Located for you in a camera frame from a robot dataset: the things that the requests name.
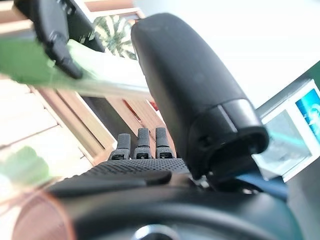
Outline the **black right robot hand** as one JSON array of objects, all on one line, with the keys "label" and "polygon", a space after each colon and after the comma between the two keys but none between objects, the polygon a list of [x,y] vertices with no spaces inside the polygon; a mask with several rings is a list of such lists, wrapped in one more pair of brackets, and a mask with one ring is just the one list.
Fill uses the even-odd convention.
[{"label": "black right robot hand", "polygon": [[111,181],[98,170],[53,186],[77,240],[301,240],[280,180],[253,159],[270,142],[252,103],[209,45],[183,20],[138,21],[131,40],[163,120],[194,181]]}]

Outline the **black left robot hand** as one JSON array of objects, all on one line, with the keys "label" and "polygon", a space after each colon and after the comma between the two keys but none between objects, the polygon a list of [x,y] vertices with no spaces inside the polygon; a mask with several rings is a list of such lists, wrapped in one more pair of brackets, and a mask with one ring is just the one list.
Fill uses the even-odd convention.
[{"label": "black left robot hand", "polygon": [[70,77],[80,79],[83,74],[67,48],[69,40],[97,52],[105,51],[94,25],[74,0],[15,0],[13,4],[33,22],[47,56]]}]

